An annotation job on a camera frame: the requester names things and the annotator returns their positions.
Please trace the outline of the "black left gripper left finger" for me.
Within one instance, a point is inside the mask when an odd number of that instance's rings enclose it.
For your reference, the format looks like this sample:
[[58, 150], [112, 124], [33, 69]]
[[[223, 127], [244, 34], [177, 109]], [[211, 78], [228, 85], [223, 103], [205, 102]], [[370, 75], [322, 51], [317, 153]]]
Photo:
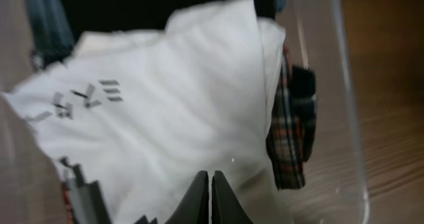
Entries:
[[175, 212], [165, 224], [209, 223], [209, 177], [207, 171], [199, 171]]

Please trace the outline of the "red blue plaid shirt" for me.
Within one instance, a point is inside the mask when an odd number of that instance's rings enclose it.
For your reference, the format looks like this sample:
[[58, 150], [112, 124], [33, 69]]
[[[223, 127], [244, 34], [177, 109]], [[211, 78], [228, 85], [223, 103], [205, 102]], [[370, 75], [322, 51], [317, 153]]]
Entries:
[[278, 190], [305, 186], [303, 165], [313, 152], [317, 125], [315, 73], [292, 64], [290, 51], [283, 48], [272, 123], [266, 148]]

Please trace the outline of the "blue jeans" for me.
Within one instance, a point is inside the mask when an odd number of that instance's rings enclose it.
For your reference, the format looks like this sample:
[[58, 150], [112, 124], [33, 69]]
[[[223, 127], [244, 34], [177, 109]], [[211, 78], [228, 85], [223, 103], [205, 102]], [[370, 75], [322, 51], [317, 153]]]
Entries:
[[75, 40], [60, 0], [25, 0], [34, 48], [34, 70], [62, 61], [74, 49]]

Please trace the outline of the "black garment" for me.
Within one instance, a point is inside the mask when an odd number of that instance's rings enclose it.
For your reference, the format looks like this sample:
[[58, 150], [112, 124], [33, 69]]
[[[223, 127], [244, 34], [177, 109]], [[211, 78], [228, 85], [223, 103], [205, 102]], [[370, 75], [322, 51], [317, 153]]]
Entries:
[[[221, 0], [60, 0], [77, 40], [85, 31], [162, 30], [178, 9]], [[274, 0], [254, 0], [260, 17], [276, 16]]]

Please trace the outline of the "white printed t-shirt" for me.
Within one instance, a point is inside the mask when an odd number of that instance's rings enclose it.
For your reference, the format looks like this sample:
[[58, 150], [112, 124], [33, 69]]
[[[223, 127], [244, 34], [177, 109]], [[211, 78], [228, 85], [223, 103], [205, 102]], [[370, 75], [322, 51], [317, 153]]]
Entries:
[[4, 95], [49, 158], [98, 181], [113, 223], [164, 223], [222, 171], [254, 223], [281, 222], [266, 152], [283, 29], [254, 0], [180, 11], [145, 44], [74, 58]]

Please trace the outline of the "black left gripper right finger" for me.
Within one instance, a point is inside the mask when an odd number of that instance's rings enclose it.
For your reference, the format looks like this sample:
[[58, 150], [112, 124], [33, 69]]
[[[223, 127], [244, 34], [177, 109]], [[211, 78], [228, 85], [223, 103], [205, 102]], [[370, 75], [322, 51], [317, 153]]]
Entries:
[[212, 179], [212, 224], [253, 224], [222, 171]]

